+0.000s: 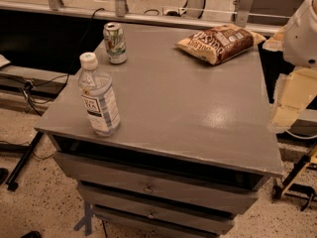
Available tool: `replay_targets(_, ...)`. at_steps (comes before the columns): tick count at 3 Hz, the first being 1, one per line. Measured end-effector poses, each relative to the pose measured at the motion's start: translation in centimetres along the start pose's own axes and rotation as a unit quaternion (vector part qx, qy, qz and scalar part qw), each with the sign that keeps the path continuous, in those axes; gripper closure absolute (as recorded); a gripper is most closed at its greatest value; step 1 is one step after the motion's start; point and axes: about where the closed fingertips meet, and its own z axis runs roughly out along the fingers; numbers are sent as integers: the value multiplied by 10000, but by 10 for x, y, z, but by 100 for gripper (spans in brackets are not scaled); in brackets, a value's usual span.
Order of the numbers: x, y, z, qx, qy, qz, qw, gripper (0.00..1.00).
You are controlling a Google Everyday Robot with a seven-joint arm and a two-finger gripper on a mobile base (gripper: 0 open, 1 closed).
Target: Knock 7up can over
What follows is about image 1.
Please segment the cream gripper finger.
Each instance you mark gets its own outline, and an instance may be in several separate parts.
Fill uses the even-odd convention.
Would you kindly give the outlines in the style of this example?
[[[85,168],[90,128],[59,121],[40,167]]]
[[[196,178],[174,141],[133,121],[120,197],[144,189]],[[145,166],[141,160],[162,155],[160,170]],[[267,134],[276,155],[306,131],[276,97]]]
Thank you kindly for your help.
[[[270,128],[289,129],[316,96],[316,68],[297,66],[289,75],[281,73],[274,88]]]
[[[282,52],[285,27],[281,27],[274,35],[272,35],[263,44],[263,48],[270,52]]]

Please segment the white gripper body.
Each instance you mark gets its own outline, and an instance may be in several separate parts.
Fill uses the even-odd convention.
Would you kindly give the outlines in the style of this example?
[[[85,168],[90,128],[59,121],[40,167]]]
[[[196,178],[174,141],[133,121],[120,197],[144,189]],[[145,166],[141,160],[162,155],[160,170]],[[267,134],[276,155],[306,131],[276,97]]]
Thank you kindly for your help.
[[[283,58],[296,66],[317,66],[317,0],[304,0],[287,22]]]

